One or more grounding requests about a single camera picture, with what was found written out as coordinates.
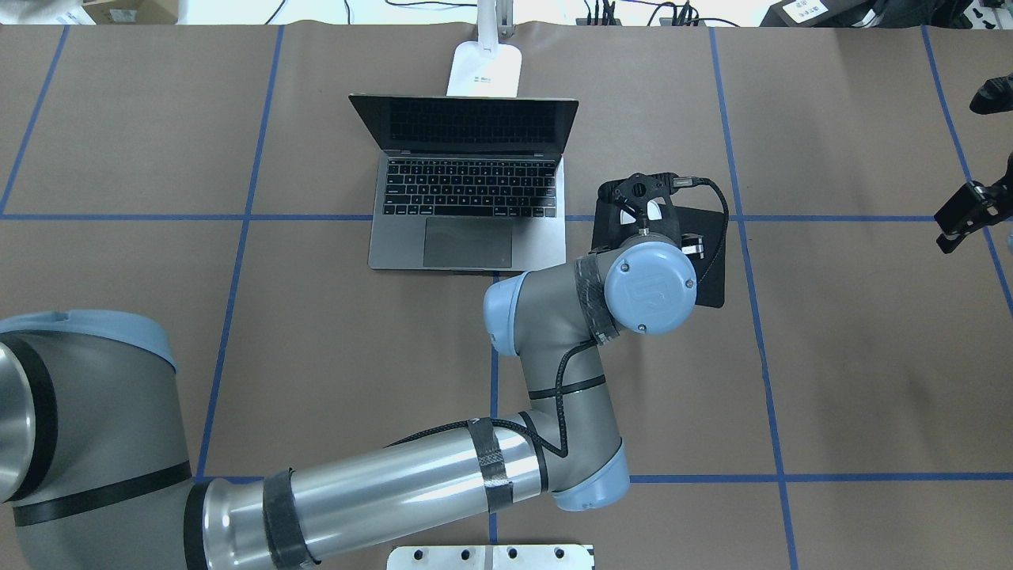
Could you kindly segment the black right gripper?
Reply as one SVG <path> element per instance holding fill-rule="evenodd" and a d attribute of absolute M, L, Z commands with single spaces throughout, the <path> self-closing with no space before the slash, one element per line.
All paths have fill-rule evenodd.
<path fill-rule="evenodd" d="M 994 184 L 976 180 L 963 184 L 936 213 L 941 234 L 936 244 L 942 253 L 952 253 L 966 237 L 986 226 L 996 225 L 1012 214 L 1012 155 L 1006 172 Z"/>

